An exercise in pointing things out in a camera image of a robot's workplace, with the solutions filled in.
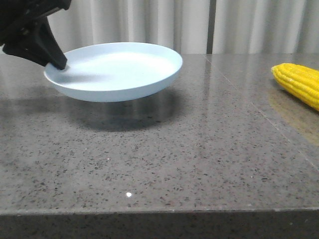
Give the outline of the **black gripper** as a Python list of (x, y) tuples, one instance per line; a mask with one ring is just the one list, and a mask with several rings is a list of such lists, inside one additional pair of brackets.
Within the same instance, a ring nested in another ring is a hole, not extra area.
[(64, 70), (67, 58), (59, 47), (48, 21), (38, 21), (35, 41), (13, 40), (23, 29), (42, 17), (70, 8), (70, 0), (2, 0), (0, 2), (0, 44), (7, 55), (41, 66), (52, 64)]

